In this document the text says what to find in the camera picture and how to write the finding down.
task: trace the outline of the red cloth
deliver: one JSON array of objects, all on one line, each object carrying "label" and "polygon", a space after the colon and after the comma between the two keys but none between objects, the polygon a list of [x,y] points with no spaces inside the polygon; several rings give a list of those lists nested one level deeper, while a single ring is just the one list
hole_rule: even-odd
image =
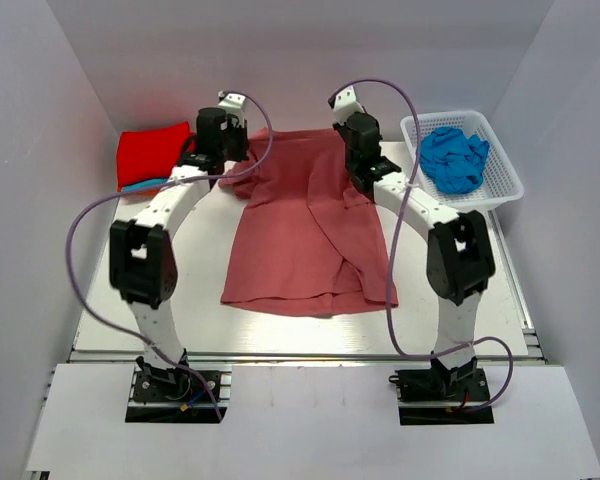
[{"label": "red cloth", "polygon": [[188,136],[188,122],[158,130],[122,132],[116,154],[118,190],[171,175]]},{"label": "red cloth", "polygon": [[[266,144],[266,132],[250,142],[258,158]],[[233,171],[253,163],[238,163]],[[351,185],[337,133],[275,133],[271,155],[257,172],[220,185],[232,185],[236,196],[249,199],[223,303],[289,316],[384,308],[388,259],[382,228],[375,206]]]}]

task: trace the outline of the pink t-shirt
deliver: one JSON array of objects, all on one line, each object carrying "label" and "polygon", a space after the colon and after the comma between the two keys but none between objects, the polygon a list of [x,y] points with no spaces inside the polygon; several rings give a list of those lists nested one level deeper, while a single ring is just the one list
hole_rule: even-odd
[{"label": "pink t-shirt", "polygon": [[[251,139],[260,158],[267,133]],[[254,160],[238,163],[244,170]],[[351,185],[333,130],[276,132],[270,156],[241,180],[249,199],[233,242],[221,301],[289,316],[384,308],[387,252],[376,207]],[[392,303],[397,305],[393,287]]]}]

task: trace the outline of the laundry basket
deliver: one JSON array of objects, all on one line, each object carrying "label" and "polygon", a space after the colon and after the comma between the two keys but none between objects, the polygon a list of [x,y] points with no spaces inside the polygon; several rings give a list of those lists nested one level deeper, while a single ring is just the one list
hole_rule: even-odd
[{"label": "laundry basket", "polygon": [[[480,188],[471,193],[461,195],[442,193],[422,169],[418,170],[418,183],[438,202],[461,212],[487,211],[522,197],[524,194],[522,183],[484,115],[474,111],[457,111],[418,115],[418,119],[423,139],[436,128],[446,126],[461,129],[467,138],[477,134],[480,140],[487,140],[491,144],[484,169],[484,182]],[[416,127],[413,117],[403,118],[400,128],[413,162],[416,148]]]}]

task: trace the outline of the fabric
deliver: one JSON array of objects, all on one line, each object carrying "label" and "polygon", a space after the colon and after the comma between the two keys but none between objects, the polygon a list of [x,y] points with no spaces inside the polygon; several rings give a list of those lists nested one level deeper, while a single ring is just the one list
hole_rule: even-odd
[{"label": "fabric", "polygon": [[[267,133],[251,139],[260,158]],[[253,165],[236,164],[234,172]],[[333,130],[275,133],[253,175],[221,180],[249,199],[221,301],[288,316],[384,308],[387,251],[375,205],[351,185]],[[393,305],[397,305],[395,287]]]},{"label": "fabric", "polygon": [[188,122],[159,130],[123,132],[116,154],[118,191],[136,183],[169,177],[188,136]]},{"label": "fabric", "polygon": [[129,185],[126,187],[122,187],[120,189],[121,192],[133,192],[135,190],[139,190],[141,188],[146,187],[156,187],[157,192],[160,191],[160,186],[167,183],[169,177],[160,177],[160,178],[152,178],[151,180],[145,180],[144,182],[134,183],[133,185]]},{"label": "fabric", "polygon": [[442,193],[469,193],[482,185],[489,142],[462,130],[436,128],[422,141],[420,166]]}]

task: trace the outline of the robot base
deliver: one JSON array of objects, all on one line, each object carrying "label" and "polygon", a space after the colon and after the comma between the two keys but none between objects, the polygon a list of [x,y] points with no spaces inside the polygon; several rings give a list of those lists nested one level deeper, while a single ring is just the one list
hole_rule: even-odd
[{"label": "robot base", "polygon": [[389,377],[396,385],[400,425],[475,425],[494,423],[491,407],[466,411],[491,398],[484,370],[462,379],[454,392],[444,395],[431,370],[398,370]]},{"label": "robot base", "polygon": [[[220,413],[224,417],[226,402],[220,397],[222,372],[217,370],[201,370],[200,374],[207,381],[213,395],[220,403]],[[189,390],[180,398],[172,398],[158,386],[150,382],[147,374],[136,371],[132,384],[131,396],[127,405],[126,423],[220,423],[207,395],[203,395],[192,408],[181,410],[180,407],[195,398],[203,391],[202,385],[194,379]]]}]

